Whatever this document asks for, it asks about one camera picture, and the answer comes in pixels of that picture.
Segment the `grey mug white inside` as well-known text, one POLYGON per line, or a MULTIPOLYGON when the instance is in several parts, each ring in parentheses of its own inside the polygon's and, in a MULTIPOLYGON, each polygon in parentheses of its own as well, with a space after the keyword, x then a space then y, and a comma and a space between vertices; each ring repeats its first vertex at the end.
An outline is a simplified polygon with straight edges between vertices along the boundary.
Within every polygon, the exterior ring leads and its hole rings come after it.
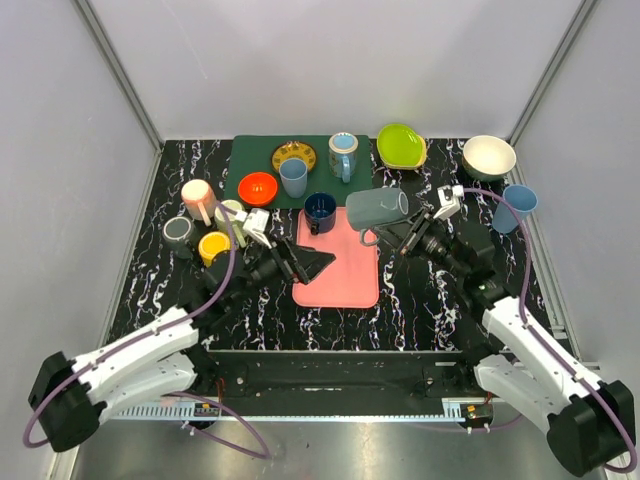
POLYGON ((359 232, 360 243, 370 247, 376 245, 379 238, 368 242, 366 233, 374 227, 406 219, 409 200, 400 188, 382 187, 350 193, 345 207, 350 227, 359 232))

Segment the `dark blue speckled mug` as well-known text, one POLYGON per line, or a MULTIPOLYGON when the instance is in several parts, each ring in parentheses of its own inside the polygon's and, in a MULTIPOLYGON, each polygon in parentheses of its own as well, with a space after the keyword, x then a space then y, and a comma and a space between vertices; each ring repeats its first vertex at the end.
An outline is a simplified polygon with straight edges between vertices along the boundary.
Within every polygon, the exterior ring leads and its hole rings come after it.
POLYGON ((315 192, 304 202, 304 216, 307 227, 313 236, 328 233, 335 225, 337 203, 326 192, 315 192))

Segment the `pale green mug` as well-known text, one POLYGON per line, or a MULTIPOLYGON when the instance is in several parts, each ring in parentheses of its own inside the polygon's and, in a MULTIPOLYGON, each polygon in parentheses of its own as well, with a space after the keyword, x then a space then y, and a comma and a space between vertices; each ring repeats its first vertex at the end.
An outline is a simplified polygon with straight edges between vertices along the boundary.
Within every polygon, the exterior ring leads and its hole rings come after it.
POLYGON ((216 209, 214 220, 217 229, 231 237, 229 230, 232 230, 236 245, 240 249, 247 246, 247 235, 243 230, 246 220, 246 212, 243 205, 237 200, 223 200, 221 207, 216 209))

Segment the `yellow mug black handle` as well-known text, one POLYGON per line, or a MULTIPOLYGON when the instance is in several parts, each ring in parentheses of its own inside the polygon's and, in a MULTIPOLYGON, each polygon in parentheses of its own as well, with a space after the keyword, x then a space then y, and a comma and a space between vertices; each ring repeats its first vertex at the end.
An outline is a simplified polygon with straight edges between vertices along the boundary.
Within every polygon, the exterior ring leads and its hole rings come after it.
POLYGON ((205 234, 198 243, 198 253, 205 267, 210 267, 214 259, 221 253, 230 251, 230 237, 220 231, 205 234))

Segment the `dark grey mug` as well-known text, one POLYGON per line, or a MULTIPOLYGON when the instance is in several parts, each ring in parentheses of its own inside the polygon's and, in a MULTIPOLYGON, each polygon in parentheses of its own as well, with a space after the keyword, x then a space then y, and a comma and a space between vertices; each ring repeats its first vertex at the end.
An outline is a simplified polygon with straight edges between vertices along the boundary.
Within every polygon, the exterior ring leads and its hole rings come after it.
POLYGON ((180 259, 193 258, 193 222, 184 216, 175 216, 166 221, 162 229, 163 239, 168 248, 180 259))

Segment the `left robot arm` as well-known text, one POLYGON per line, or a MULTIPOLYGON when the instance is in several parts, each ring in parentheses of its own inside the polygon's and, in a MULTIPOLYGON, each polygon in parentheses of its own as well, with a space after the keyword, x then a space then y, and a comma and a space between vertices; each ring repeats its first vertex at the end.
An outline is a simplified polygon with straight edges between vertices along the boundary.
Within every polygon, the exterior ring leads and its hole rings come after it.
POLYGON ((41 364, 28 396, 33 416, 23 434, 28 448, 68 451, 108 420, 163 396, 219 393, 220 367, 202 342, 272 280, 307 285, 336 260, 333 253, 270 240, 259 254, 217 254, 177 305, 149 324, 92 352, 63 352, 41 364))

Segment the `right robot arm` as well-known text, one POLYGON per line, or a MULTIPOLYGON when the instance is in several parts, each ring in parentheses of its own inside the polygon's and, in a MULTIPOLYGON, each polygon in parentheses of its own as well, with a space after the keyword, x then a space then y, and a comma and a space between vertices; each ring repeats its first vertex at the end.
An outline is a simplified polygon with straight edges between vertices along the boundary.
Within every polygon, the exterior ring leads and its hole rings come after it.
POLYGON ((574 358, 522 306, 494 266, 490 230, 464 223, 449 233, 423 209, 373 233, 398 254, 450 273, 463 311, 462 351, 454 384, 466 396, 485 390, 517 410, 545 436, 561 466, 582 477, 635 452, 635 411, 621 381, 607 383, 574 358))

